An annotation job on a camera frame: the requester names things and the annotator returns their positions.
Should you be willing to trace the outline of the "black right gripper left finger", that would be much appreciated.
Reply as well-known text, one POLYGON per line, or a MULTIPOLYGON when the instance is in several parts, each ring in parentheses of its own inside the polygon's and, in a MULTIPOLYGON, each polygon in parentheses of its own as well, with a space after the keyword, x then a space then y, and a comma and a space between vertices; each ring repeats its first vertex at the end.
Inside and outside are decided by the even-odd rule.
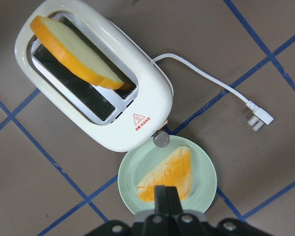
POLYGON ((168 213, 167 193, 164 185, 154 187, 154 212, 157 214, 168 213))

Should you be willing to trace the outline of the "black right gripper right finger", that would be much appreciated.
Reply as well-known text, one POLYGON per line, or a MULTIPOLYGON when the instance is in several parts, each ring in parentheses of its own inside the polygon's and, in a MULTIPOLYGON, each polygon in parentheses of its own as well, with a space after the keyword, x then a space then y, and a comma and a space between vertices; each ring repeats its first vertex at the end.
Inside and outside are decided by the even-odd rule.
POLYGON ((166 200, 167 200, 167 212, 174 216, 179 215, 183 212, 180 198, 176 187, 169 186, 165 187, 166 200))

